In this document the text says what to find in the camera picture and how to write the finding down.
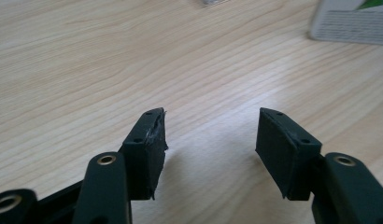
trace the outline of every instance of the metal grommet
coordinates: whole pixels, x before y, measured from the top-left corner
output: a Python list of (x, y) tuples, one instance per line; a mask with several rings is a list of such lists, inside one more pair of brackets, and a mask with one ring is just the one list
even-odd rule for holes
[(338, 163), (346, 166), (355, 166), (357, 163), (355, 163), (354, 160), (344, 157), (344, 156), (336, 156), (334, 157), (334, 160), (337, 161)]
[(110, 163), (113, 163), (113, 161), (116, 160), (116, 157), (115, 156), (103, 156), (101, 158), (98, 159), (98, 164), (100, 165), (109, 165)]
[(0, 214), (10, 211), (22, 201), (22, 196), (17, 194), (8, 195), (0, 199)]

